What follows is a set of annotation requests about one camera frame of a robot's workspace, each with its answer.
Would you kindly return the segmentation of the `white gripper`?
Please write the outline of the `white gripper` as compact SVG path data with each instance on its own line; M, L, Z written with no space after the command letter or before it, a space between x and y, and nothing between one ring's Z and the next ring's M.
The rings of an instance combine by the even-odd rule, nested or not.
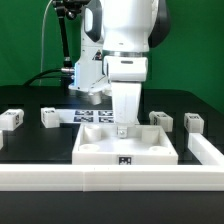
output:
M134 124L137 120L142 83L146 80L146 57L105 56L103 71L112 91L112 108L117 124ZM128 128L119 126L117 135L126 138Z

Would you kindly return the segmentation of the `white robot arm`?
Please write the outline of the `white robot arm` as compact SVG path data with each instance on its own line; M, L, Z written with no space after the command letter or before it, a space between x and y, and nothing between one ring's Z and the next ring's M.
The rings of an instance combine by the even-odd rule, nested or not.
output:
M81 56L69 88L93 103L110 91L117 135L125 138L137 122L148 52L170 31L166 0L79 0Z

